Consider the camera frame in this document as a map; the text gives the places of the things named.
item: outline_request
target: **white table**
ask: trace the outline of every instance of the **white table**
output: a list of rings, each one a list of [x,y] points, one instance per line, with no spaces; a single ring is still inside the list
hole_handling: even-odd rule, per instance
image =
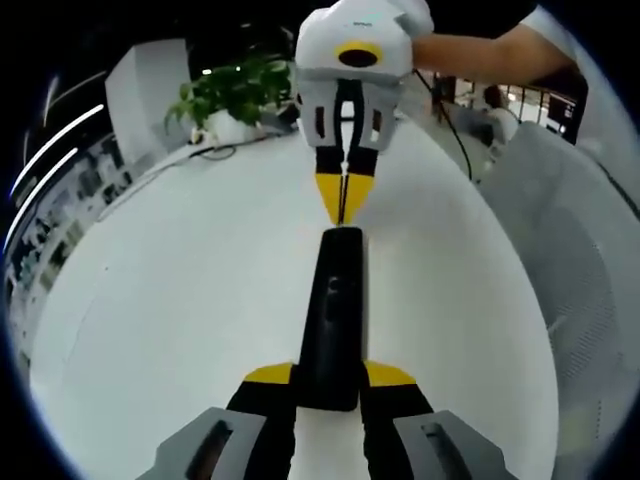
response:
[[[225,406],[246,373],[297,360],[331,226],[313,169],[298,135],[225,162],[194,159],[78,245],[43,312],[31,386],[88,478],[142,474],[163,440]],[[369,358],[411,373],[436,410],[502,447],[520,479],[550,478],[555,371],[509,240],[410,123],[376,178],[356,221],[369,240]],[[291,479],[368,478],[358,412],[299,410],[296,432]]]

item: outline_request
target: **black rectangular object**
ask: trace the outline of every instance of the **black rectangular object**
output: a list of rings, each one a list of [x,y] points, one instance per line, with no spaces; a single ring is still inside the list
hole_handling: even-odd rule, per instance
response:
[[[298,405],[351,411],[358,404],[364,322],[364,235],[355,227],[322,236],[300,361]]]

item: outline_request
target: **yellow circle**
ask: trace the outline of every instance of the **yellow circle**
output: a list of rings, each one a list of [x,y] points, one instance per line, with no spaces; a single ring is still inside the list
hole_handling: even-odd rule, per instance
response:
[[[340,58],[340,55],[345,52],[357,50],[372,54],[376,58],[376,63],[379,63],[382,60],[382,49],[378,45],[369,42],[362,42],[359,40],[353,40],[347,43],[343,43],[342,45],[336,47],[335,54],[336,57]]]

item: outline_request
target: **white desk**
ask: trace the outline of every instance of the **white desk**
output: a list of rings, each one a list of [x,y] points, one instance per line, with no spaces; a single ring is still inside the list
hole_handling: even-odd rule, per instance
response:
[[[160,442],[225,406],[246,373],[297,360],[331,226],[313,170],[298,135],[194,159],[78,245],[43,312],[31,385],[88,478],[142,474]],[[356,222],[369,238],[369,358],[410,372],[435,409],[501,446],[519,478],[549,478],[555,371],[506,235],[410,123],[376,178]],[[290,478],[367,478],[358,412],[299,411],[296,430]]]

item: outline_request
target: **white wall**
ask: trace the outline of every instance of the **white wall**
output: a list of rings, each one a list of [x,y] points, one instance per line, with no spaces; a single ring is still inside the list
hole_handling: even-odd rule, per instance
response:
[[[168,108],[179,100],[180,85],[189,81],[183,39],[135,45],[116,65],[105,88],[125,162],[134,164],[143,157],[160,158],[170,153],[154,129],[162,128]]]

